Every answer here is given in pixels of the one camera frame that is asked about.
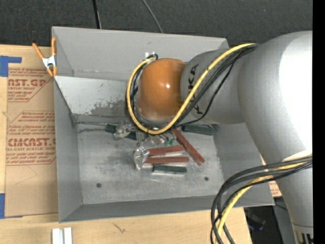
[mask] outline black object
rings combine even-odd
[[[95,12],[97,29],[102,29],[102,24],[101,24],[101,21],[100,21],[100,14],[99,14],[98,9],[97,9],[96,0],[92,0],[92,5],[93,5],[93,10]]]
[[[105,132],[114,134],[116,132],[116,126],[107,124],[105,126]],[[125,138],[136,140],[137,139],[137,133],[135,131],[131,131]]]

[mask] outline wooden stick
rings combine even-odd
[[[185,147],[185,150],[193,158],[193,160],[201,165],[205,162],[204,158],[199,154],[198,151],[187,141],[187,139],[177,130],[173,129],[172,132],[177,137],[177,141]]]
[[[147,164],[188,163],[188,157],[148,157]]]

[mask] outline metal bracket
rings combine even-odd
[[[52,229],[52,244],[72,244],[72,228]]]

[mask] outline red stick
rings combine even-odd
[[[187,139],[177,130],[173,129],[172,132],[177,137],[177,141],[185,147],[185,150],[193,158],[198,165],[201,165],[205,162],[204,158],[199,154],[198,151],[187,141]]]

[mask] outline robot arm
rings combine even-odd
[[[141,109],[138,109],[137,116],[142,122],[151,123],[152,127],[166,124],[168,118],[173,118],[175,106],[185,101],[207,66],[222,53],[224,51],[220,50],[206,52],[187,64],[174,62],[170,64],[174,69],[169,68],[166,77],[157,81],[154,72],[150,77],[149,68],[146,73],[146,67],[139,81]],[[210,124],[245,122],[268,164],[307,156],[312,154],[311,76],[312,32],[280,36],[238,57],[211,84],[190,115]],[[210,78],[208,75],[202,86]],[[180,86],[172,82],[175,80],[176,83],[180,80]],[[141,87],[152,86],[150,83],[153,82],[160,83],[164,92],[162,88],[150,90],[151,97],[146,97],[148,92],[145,93]],[[159,104],[155,107],[155,102],[149,103],[148,99],[154,98],[159,102],[159,98],[163,100],[166,96],[173,103],[168,113],[160,115]],[[312,168],[283,178],[278,185],[297,244],[313,243]]]

